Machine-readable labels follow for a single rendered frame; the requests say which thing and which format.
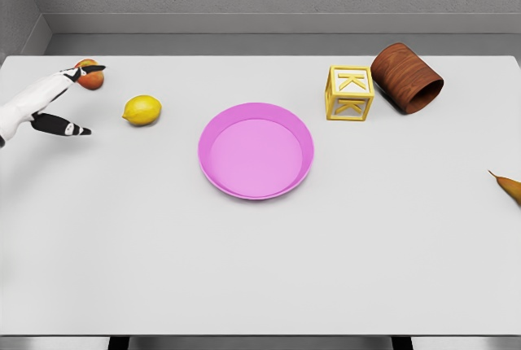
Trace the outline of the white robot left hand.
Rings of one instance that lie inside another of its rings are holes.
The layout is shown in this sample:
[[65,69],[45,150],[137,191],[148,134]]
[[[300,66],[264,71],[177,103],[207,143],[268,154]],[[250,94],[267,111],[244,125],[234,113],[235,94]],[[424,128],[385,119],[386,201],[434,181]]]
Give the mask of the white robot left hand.
[[0,148],[15,136],[19,126],[29,122],[40,132],[71,137],[91,135],[90,129],[43,110],[83,76],[102,72],[104,65],[90,65],[59,71],[34,82],[9,102],[0,105]]

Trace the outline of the yellow lemon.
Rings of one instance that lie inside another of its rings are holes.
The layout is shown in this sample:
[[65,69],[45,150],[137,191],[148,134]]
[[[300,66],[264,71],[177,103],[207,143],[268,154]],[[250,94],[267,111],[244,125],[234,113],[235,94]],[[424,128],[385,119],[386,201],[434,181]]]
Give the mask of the yellow lemon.
[[131,125],[149,125],[160,117],[161,110],[162,104],[158,99],[150,95],[139,95],[125,104],[122,118]]

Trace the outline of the pink round plate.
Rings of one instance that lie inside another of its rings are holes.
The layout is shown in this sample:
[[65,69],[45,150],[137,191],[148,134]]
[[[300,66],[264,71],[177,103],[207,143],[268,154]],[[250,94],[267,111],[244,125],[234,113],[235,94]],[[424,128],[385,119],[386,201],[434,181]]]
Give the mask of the pink round plate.
[[308,175],[313,137],[294,113],[271,103],[243,103],[214,116],[199,138],[206,178],[240,199],[286,194]]

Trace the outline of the red orange apple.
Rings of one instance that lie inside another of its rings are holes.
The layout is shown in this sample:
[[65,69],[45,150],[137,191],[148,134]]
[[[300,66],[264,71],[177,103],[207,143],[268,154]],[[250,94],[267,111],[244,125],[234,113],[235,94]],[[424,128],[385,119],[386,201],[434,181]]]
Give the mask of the red orange apple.
[[[87,66],[98,65],[98,64],[99,63],[93,59],[83,59],[83,60],[77,62],[75,67],[76,68],[87,67]],[[97,90],[104,83],[103,71],[88,73],[87,75],[80,77],[77,80],[77,83],[88,90]]]

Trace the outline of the yellow letter K block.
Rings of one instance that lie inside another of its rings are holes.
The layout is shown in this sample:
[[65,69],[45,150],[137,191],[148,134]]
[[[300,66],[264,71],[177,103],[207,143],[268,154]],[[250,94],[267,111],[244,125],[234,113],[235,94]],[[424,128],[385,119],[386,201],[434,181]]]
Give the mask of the yellow letter K block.
[[373,100],[369,67],[330,66],[325,88],[328,120],[365,121]]

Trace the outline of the brown wooden cup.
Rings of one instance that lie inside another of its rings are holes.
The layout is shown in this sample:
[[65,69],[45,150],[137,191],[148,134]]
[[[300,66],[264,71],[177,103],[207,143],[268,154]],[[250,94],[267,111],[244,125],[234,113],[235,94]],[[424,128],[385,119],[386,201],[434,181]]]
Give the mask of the brown wooden cup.
[[370,70],[377,85],[405,114],[422,110],[444,85],[444,79],[401,42],[382,50]]

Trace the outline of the orange yellow pear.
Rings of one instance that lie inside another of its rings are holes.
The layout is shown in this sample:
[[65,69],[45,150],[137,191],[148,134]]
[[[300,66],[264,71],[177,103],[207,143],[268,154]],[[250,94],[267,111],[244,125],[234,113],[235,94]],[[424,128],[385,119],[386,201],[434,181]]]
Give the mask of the orange yellow pear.
[[488,172],[495,178],[497,184],[521,207],[521,182],[498,176],[490,170]]

